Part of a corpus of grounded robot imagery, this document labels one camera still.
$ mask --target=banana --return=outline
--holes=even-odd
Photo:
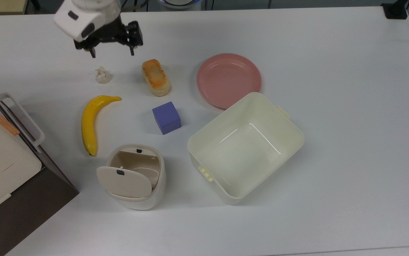
[[[83,111],[81,118],[81,135],[83,137],[84,147],[91,156],[97,154],[97,140],[95,137],[94,121],[97,113],[106,105],[114,101],[120,101],[117,96],[100,95],[89,101]]]

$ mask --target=plastic container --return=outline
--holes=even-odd
[[[97,178],[123,206],[146,210],[157,205],[165,192],[165,162],[154,148],[126,144],[110,154],[106,166],[97,168]]]
[[[236,204],[304,144],[280,107],[252,92],[188,140],[192,164],[226,204]]]

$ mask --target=blue block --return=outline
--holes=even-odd
[[[167,134],[182,126],[181,118],[179,117],[173,102],[168,102],[159,107],[153,108],[152,112],[154,113],[155,121],[157,122],[160,131],[162,131],[162,134]]]

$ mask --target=bread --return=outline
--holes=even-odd
[[[158,60],[144,62],[142,70],[144,78],[155,96],[163,96],[170,91],[170,82]]]

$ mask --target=white plastic bin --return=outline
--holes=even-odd
[[[236,204],[304,144],[289,116],[253,92],[188,140],[192,164],[226,204]]]

